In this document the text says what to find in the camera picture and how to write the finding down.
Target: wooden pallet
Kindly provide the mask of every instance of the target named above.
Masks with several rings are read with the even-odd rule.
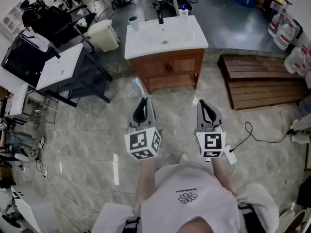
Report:
[[[304,79],[288,73],[283,60],[222,55],[218,65],[234,110],[297,102],[308,94]]]

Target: white t-shirt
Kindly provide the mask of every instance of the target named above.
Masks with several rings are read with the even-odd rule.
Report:
[[[156,192],[141,204],[140,211],[131,206],[106,203],[92,233],[121,233],[126,220],[138,216],[141,217],[139,233],[176,233],[197,217],[203,218],[214,233],[247,232],[237,198],[220,185],[211,166],[206,165],[188,161],[164,166],[155,175]],[[267,205],[263,219],[260,216],[259,219],[267,233],[274,233],[278,227],[278,209],[267,192],[260,191],[264,195],[258,196],[256,189],[251,192],[259,208],[262,207],[260,200]],[[241,199],[243,203],[251,202],[249,196]]]

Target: toothbrush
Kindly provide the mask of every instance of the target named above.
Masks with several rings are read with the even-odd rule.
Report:
[[[133,83],[134,86],[137,86],[137,87],[141,90],[142,97],[143,97],[144,99],[147,99],[147,96],[145,95],[145,91],[144,91],[144,89],[142,88],[142,85],[141,85],[141,83],[140,83],[139,78],[133,79],[133,80],[132,80],[132,83]]]

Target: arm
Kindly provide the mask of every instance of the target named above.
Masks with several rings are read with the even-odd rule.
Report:
[[[230,177],[228,175],[227,169],[224,165],[224,162],[221,158],[212,158],[212,164],[214,169],[214,175],[216,179],[219,181],[219,183],[227,189],[229,192],[232,193],[233,196],[237,196],[237,191],[233,185],[233,183],[230,180]]]
[[[5,143],[5,131],[2,130],[2,132],[1,132],[1,140],[0,140],[0,148],[4,147],[4,143]]]
[[[136,189],[136,202],[143,202],[150,198],[155,190],[155,160],[154,158],[143,160],[140,164],[140,174]]]

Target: wooden vanity cabinet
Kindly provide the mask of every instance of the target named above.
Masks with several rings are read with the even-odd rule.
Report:
[[[205,49],[178,50],[130,59],[149,94],[154,89],[197,86]]]

